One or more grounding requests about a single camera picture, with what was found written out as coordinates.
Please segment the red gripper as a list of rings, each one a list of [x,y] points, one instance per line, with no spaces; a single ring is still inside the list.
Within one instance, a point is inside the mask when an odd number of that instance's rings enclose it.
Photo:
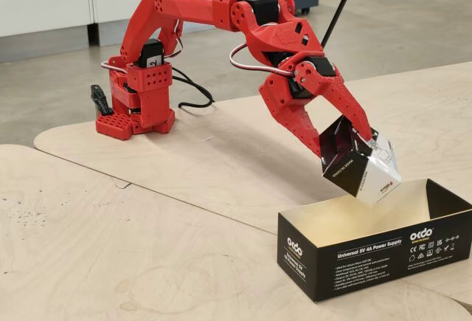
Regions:
[[[372,139],[366,113],[344,84],[338,69],[323,52],[267,52],[274,73],[260,87],[272,117],[318,157],[319,133],[305,110],[313,98],[323,96],[337,108],[365,140]]]

